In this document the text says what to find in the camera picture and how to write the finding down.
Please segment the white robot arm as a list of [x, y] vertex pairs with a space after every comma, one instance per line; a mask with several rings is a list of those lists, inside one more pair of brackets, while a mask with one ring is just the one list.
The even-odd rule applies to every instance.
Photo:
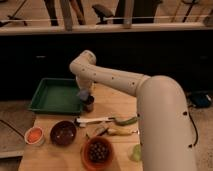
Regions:
[[98, 82], [137, 99], [143, 171], [197, 171], [186, 96], [174, 79], [99, 67], [89, 50], [69, 69], [81, 89]]

